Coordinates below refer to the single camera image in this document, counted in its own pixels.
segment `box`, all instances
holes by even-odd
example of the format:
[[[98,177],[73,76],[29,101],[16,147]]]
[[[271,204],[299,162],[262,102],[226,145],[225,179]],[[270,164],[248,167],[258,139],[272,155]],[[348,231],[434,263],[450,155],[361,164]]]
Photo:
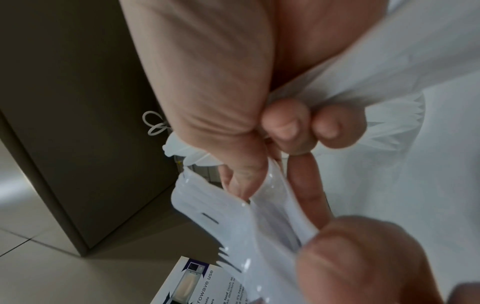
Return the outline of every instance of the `box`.
[[[242,285],[221,267],[182,256],[151,304],[248,304]]]

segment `white cord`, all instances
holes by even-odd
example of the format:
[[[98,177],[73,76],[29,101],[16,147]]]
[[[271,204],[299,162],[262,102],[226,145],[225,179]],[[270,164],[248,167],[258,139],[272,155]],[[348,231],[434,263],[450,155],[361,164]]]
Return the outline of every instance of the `white cord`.
[[[157,112],[154,112],[154,111],[146,111],[142,116],[141,116],[141,119],[143,120],[143,122],[150,127],[150,130],[148,131],[148,134],[150,136],[155,136],[155,135],[158,135],[160,134],[161,132],[165,131],[165,130],[172,130],[171,127],[168,127],[167,124],[165,122],[161,122],[159,124],[156,124],[156,125],[151,125],[150,123],[147,122],[147,115],[148,114],[155,114],[157,115],[158,117],[160,117],[160,119],[163,121],[164,118]]]

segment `tile floor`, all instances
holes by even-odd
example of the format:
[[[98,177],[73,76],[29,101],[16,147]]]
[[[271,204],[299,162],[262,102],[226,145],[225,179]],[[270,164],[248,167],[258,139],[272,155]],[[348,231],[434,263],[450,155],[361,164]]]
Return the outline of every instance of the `tile floor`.
[[[218,244],[198,226],[144,209],[85,258],[0,231],[0,303],[150,304],[181,255],[216,260]]]

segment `human hand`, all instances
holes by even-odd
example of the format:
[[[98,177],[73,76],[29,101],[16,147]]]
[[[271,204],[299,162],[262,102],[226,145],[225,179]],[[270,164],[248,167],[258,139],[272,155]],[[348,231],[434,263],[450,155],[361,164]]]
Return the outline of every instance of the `human hand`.
[[[353,144],[363,109],[298,100],[266,109],[271,89],[340,53],[385,13],[387,0],[121,0],[137,51],[178,136],[224,164],[228,190],[250,197],[278,147]],[[273,141],[264,142],[262,127]]]
[[[443,303],[424,250],[402,228],[365,217],[332,216],[311,154],[291,156],[287,177],[320,231],[297,259],[298,283],[308,303]],[[480,284],[460,285],[448,300],[479,302]]]

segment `microwave picture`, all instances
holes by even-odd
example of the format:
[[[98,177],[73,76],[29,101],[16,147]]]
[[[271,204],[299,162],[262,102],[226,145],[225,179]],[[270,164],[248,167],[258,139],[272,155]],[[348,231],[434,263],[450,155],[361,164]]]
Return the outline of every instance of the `microwave picture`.
[[[166,304],[189,304],[195,287],[202,277],[204,268],[203,265],[191,262]]]

